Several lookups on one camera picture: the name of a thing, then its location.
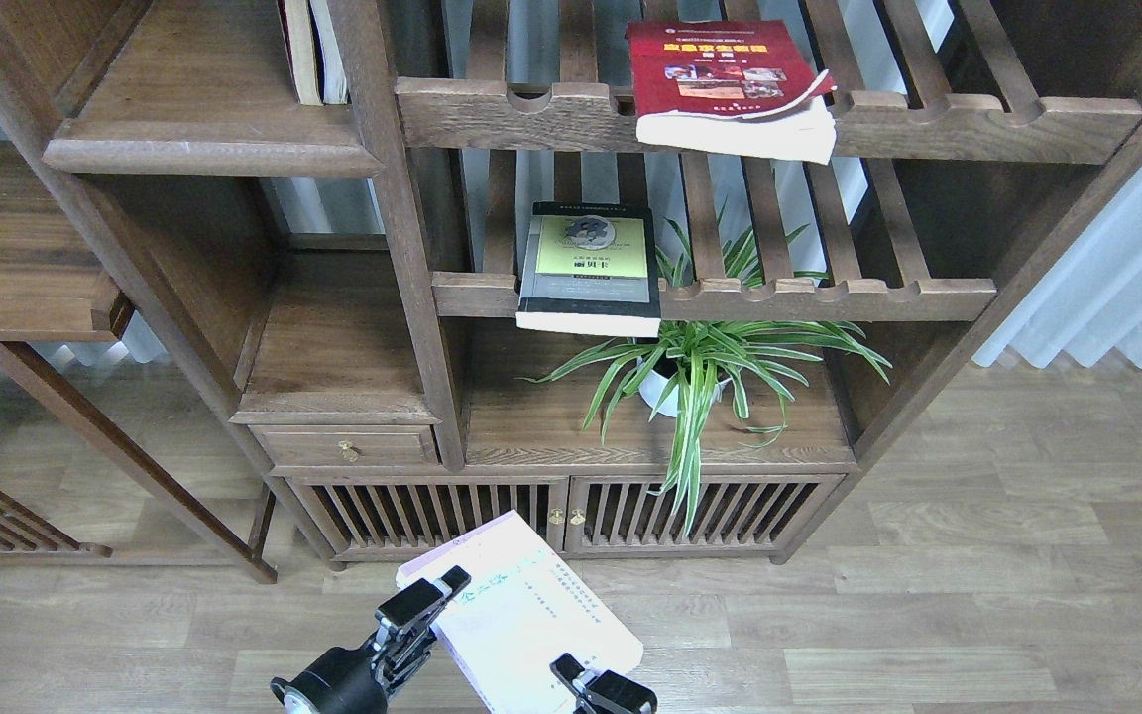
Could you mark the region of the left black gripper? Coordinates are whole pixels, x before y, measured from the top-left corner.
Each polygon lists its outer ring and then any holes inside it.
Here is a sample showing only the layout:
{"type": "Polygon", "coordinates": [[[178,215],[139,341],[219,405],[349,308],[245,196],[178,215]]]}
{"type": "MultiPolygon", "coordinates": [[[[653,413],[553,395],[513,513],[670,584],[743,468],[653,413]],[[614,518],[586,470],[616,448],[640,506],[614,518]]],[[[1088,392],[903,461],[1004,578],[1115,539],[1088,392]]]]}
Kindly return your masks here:
{"type": "Polygon", "coordinates": [[[286,713],[386,713],[439,642],[431,623],[471,580],[463,565],[417,579],[378,607],[380,627],[362,645],[333,647],[298,677],[273,677],[271,691],[286,713]]]}

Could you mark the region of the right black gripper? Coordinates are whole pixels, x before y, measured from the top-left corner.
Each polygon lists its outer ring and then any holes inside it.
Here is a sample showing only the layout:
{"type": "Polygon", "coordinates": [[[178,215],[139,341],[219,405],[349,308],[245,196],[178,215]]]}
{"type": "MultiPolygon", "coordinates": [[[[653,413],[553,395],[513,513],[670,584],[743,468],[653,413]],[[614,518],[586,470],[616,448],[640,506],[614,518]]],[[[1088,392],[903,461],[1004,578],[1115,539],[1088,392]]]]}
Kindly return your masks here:
{"type": "Polygon", "coordinates": [[[576,656],[562,653],[552,661],[550,672],[576,695],[576,713],[657,713],[654,692],[614,669],[597,674],[576,656]]]}

